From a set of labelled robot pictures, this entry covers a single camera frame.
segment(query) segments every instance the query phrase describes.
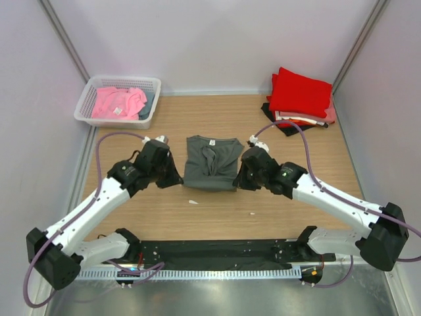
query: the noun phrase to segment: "red wire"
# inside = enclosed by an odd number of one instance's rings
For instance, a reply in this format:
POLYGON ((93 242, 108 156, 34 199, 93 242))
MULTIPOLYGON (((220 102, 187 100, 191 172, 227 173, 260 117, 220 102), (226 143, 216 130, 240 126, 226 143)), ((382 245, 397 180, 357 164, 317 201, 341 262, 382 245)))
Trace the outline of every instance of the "red wire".
POLYGON ((139 262, 137 263, 137 269, 140 270, 140 265, 143 263, 143 252, 139 254, 139 262))
POLYGON ((322 267, 321 267, 321 269, 323 270, 323 268, 324 268, 324 258, 323 258, 323 255, 320 255, 320 258, 322 260, 322 267))

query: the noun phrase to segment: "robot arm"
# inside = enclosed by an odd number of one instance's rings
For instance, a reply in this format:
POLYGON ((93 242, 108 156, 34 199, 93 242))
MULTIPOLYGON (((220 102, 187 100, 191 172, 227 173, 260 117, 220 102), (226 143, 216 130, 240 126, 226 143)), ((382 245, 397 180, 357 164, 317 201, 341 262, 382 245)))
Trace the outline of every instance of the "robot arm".
POLYGON ((82 268, 116 258, 132 261, 139 254, 140 241, 124 228, 92 242, 83 240, 111 211, 138 191, 146 189, 150 183, 155 182, 159 188, 167 188, 183 182, 170 148, 160 140, 148 139, 133 163, 116 163, 103 179, 95 203, 85 213, 80 215, 96 191, 46 231, 34 228, 27 235, 28 259, 31 261, 54 233, 74 217, 80 216, 53 240, 35 264, 36 270, 54 289, 68 286, 82 268))
POLYGON ((279 165, 269 156, 268 147, 261 142, 248 149, 241 161, 234 186, 253 191, 263 186, 273 194, 284 195, 322 209, 353 228, 346 231, 307 227, 300 235, 299 241, 305 243, 308 248, 319 254, 359 255, 375 268, 392 270, 408 240, 408 230, 377 215, 361 211, 345 201, 405 221, 400 207, 392 203, 382 207, 357 199, 317 179, 323 188, 329 189, 340 199, 333 197, 321 190, 303 167, 295 163, 279 165))

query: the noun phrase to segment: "red folded cloth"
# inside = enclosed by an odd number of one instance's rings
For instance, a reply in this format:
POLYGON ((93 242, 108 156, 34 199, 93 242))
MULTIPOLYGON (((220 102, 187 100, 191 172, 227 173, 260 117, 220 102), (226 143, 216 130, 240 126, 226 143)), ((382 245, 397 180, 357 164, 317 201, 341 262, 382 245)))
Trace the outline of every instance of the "red folded cloth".
POLYGON ((280 68, 272 75, 271 111, 296 112, 325 118, 325 110, 330 106, 332 85, 295 74, 280 68))
MULTIPOLYGON (((275 88, 276 79, 278 79, 278 75, 277 74, 272 74, 272 91, 275 88)), ((271 95, 268 95, 266 98, 270 102, 270 99, 272 98, 272 96, 271 95)), ((275 111, 272 111, 272 114, 273 114, 274 117, 276 117, 275 111)), ((312 125, 312 124, 310 124, 308 122, 305 122, 303 120, 290 120, 290 121, 294 122, 298 126, 312 125)), ((284 127, 291 127, 291 125, 284 123, 284 124, 277 124, 277 127, 284 128, 284 127)))

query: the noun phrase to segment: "pink folded cloth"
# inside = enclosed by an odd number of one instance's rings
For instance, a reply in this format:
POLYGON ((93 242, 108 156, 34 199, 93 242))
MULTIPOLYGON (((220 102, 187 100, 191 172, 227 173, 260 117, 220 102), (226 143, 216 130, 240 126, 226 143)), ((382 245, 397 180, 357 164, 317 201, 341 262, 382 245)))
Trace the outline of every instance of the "pink folded cloth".
POLYGON ((283 117, 283 116, 279 115, 279 111, 275 111, 275 119, 276 120, 301 120, 303 122, 307 122, 307 123, 312 124, 312 125, 329 126, 329 123, 322 122, 320 119, 319 120, 312 120, 312 119, 309 119, 307 117, 303 117, 303 115, 300 115, 299 117, 283 117))
POLYGON ((279 117, 302 117, 304 119, 316 120, 318 122, 325 122, 325 123, 329 123, 329 124, 336 121, 336 111, 335 111, 334 103, 333 103, 332 100, 330 100, 330 105, 326 110, 324 110, 324 112, 326 113, 326 117, 324 117, 324 118, 315 117, 315 116, 303 114, 303 113, 282 112, 282 111, 276 111, 276 116, 279 116, 279 117))
POLYGON ((139 88, 98 88, 91 116, 93 119, 139 120, 146 101, 145 92, 139 88))

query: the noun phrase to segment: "blue cloth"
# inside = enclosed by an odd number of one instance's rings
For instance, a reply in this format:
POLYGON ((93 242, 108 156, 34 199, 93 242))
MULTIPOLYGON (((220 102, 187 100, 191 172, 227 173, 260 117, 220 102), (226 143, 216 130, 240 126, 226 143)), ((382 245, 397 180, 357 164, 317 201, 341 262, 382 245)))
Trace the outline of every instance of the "blue cloth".
POLYGON ((143 91, 146 95, 146 103, 145 106, 142 107, 142 110, 139 112, 139 120, 146 120, 149 117, 149 113, 151 112, 153 99, 155 98, 155 94, 149 91, 143 91))

